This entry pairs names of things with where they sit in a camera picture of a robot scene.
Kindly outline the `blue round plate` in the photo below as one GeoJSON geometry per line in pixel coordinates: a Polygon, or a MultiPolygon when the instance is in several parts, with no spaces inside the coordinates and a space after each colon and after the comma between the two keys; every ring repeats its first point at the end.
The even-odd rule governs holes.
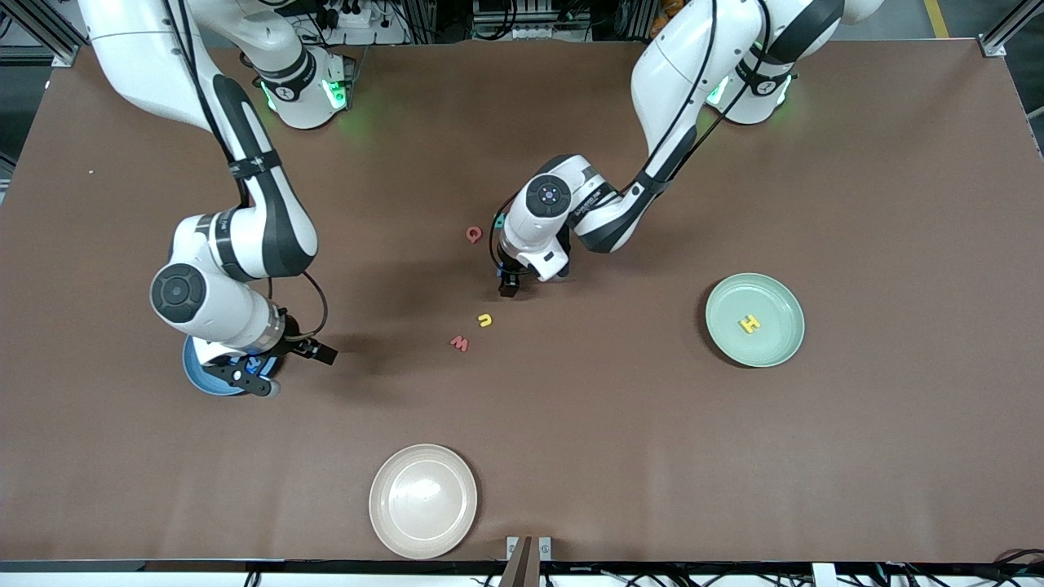
{"type": "MultiPolygon", "coordinates": [[[[223,355],[217,357],[213,363],[224,363],[227,360],[238,357],[240,356],[223,355]]],[[[201,363],[201,360],[199,360],[197,356],[197,341],[191,337],[186,339],[183,345],[182,365],[187,379],[192,382],[194,386],[198,389],[198,365],[213,363],[201,363]]]]}

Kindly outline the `brown table cover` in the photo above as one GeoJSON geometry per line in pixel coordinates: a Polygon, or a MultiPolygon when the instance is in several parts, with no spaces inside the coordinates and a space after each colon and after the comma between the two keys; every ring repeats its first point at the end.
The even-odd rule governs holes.
{"type": "Polygon", "coordinates": [[[641,50],[379,47],[323,130],[264,112],[339,352],[290,358],[271,399],[191,386],[149,304],[180,219],[237,199],[213,139],[90,53],[54,71],[0,205],[0,558],[387,558],[370,484],[420,443],[480,483],[456,558],[526,534],[566,560],[1044,549],[1044,162],[1006,63],[832,41],[626,245],[500,298],[467,227],[556,155],[633,179],[641,50]],[[798,298],[786,363],[710,338],[739,272],[798,298]]]}

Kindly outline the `beige round plate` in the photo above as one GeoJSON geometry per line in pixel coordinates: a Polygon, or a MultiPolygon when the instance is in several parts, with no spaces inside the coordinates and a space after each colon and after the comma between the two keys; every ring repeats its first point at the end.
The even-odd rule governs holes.
{"type": "Polygon", "coordinates": [[[392,454],[370,484],[370,525],[392,553],[430,560],[462,543],[478,501],[462,457],[441,445],[416,444],[392,454]]]}

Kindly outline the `green round plate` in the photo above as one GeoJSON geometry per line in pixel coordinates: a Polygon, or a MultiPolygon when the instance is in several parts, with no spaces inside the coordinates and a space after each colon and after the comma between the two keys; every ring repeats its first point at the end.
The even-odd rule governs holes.
{"type": "Polygon", "coordinates": [[[723,278],[710,291],[704,316],[710,338],[723,355],[751,368],[786,363],[806,334],[804,311],[793,291],[759,272],[723,278]],[[753,334],[739,326],[748,315],[762,325],[753,334]]]}

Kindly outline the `dark equipment cabinet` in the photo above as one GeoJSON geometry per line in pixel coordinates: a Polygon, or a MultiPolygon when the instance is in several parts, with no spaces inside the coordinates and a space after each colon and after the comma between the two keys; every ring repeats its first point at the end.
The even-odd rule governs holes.
{"type": "Polygon", "coordinates": [[[593,40],[590,0],[472,0],[469,38],[482,41],[593,40]]]}

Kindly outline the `white power strip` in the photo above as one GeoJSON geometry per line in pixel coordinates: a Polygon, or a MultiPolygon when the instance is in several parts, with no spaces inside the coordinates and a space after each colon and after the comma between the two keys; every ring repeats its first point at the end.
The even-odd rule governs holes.
{"type": "Polygon", "coordinates": [[[316,22],[331,46],[404,45],[414,39],[394,0],[323,0],[316,22]]]}

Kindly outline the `black table edge rail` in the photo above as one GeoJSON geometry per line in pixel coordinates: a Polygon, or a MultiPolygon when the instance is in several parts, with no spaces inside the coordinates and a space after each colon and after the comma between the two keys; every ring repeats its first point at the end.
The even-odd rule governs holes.
{"type": "MultiPolygon", "coordinates": [[[[0,587],[511,587],[503,561],[0,561],[0,587]]],[[[1044,587],[1044,554],[999,563],[544,562],[537,587],[1044,587]]]]}

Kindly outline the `aluminium frame post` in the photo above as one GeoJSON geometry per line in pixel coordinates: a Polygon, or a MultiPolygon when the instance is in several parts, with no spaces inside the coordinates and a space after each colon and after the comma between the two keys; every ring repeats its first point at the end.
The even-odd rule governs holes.
{"type": "Polygon", "coordinates": [[[982,55],[1006,56],[1007,42],[1041,14],[1044,14],[1044,0],[1019,0],[987,33],[978,36],[982,55]]]}
{"type": "Polygon", "coordinates": [[[0,0],[0,66],[72,66],[88,40],[60,0],[0,0]]]}

